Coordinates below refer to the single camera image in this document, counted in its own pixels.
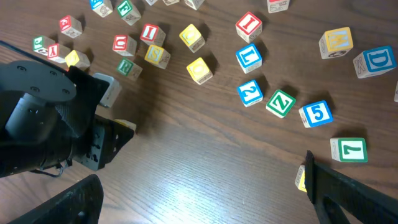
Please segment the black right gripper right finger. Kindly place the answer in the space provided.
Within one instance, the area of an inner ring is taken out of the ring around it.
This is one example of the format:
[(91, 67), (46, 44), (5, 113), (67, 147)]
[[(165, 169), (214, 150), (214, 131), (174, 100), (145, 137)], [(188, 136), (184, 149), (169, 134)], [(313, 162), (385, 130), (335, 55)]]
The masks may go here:
[(305, 187), (320, 223), (349, 223), (343, 210), (362, 223), (397, 223), (397, 200), (305, 157)]

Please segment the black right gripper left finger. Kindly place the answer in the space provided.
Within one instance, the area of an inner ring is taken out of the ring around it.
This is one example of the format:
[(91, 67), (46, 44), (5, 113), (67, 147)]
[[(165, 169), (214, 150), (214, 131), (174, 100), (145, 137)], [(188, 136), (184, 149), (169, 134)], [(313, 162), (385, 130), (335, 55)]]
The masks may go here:
[(10, 224), (97, 224), (103, 199), (101, 181), (91, 174)]

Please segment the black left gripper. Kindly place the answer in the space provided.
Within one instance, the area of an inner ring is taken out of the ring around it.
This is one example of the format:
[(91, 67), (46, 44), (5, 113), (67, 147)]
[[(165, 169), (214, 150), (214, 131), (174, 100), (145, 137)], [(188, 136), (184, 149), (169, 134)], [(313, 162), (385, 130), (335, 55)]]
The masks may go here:
[(77, 161), (110, 163), (134, 131), (96, 114), (109, 83), (77, 67), (1, 64), (1, 177)]

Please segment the green R block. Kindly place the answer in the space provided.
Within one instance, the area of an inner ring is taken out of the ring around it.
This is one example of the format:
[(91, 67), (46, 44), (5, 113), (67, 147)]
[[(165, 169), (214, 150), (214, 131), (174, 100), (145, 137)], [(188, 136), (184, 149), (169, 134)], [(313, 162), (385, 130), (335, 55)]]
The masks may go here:
[(122, 58), (116, 67), (116, 71), (130, 80), (136, 81), (142, 73), (142, 67), (127, 58)]

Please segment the yellow O block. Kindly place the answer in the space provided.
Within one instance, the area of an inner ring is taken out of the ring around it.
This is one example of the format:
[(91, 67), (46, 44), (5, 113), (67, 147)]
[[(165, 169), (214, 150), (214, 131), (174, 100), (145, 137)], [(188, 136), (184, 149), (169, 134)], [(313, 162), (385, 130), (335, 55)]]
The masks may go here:
[(189, 64), (187, 66), (187, 71), (192, 79), (199, 85), (202, 85), (213, 77), (213, 73), (201, 57)]

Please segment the yellow C block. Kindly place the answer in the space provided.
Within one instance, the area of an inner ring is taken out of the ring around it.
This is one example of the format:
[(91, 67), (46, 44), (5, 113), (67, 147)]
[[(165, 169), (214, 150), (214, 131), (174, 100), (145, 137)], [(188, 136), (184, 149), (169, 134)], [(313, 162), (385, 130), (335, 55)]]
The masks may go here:
[(205, 39), (193, 24), (188, 25), (179, 34), (179, 37), (193, 53), (205, 45)]

